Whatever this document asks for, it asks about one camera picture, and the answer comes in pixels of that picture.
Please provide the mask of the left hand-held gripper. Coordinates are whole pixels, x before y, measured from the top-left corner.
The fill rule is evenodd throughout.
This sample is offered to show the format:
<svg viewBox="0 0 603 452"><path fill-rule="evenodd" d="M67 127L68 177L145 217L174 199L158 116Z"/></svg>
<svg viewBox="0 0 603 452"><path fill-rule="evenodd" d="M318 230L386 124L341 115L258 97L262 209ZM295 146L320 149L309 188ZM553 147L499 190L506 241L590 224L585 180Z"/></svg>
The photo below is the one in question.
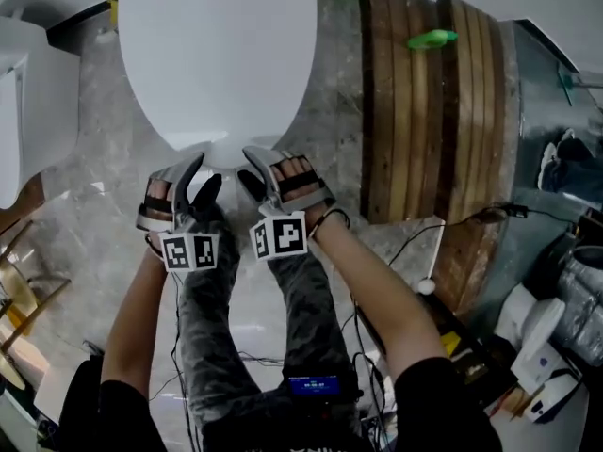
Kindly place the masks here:
<svg viewBox="0 0 603 452"><path fill-rule="evenodd" d="M216 210L220 177L212 174L191 200L187 190L204 161L197 153L182 163L152 173L150 179L172 183L172 219L160 220L146 214L139 205L136 227L145 233L145 242L168 272L194 272L217 267L219 236L202 233L197 227L209 221Z"/></svg>

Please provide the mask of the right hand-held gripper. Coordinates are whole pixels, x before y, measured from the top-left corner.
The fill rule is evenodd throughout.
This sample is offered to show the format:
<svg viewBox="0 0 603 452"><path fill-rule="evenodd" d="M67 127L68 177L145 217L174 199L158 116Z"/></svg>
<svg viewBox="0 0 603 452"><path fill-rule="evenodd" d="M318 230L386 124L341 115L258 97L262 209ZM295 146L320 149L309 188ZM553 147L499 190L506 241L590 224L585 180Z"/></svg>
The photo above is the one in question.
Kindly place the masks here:
<svg viewBox="0 0 603 452"><path fill-rule="evenodd" d="M255 173L242 169L241 184L262 215L250 230L256 258L267 261L307 253L307 238L334 208L333 193L325 185L310 195L283 202L271 167L285 158L298 156L259 146L244 147L242 152Z"/></svg>

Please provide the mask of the person's left hand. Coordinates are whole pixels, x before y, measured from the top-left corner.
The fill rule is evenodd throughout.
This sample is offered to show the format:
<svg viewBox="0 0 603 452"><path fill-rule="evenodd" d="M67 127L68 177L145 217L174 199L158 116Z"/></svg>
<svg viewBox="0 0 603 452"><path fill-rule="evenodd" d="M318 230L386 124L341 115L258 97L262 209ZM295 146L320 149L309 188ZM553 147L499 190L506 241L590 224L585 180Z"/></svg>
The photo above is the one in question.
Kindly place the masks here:
<svg viewBox="0 0 603 452"><path fill-rule="evenodd" d="M160 220L172 219L171 187L171 182L162 179L149 180L143 202L148 217Z"/></svg>

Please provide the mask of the person's right hand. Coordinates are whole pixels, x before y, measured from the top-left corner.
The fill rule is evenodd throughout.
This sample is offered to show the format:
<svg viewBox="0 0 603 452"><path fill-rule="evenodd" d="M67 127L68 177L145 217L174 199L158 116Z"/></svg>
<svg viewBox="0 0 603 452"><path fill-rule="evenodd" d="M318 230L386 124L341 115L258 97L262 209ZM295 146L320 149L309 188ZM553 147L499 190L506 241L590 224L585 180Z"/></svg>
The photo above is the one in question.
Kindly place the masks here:
<svg viewBox="0 0 603 452"><path fill-rule="evenodd" d="M324 181L304 156L285 158L271 170L283 202L302 198L325 187Z"/></svg>

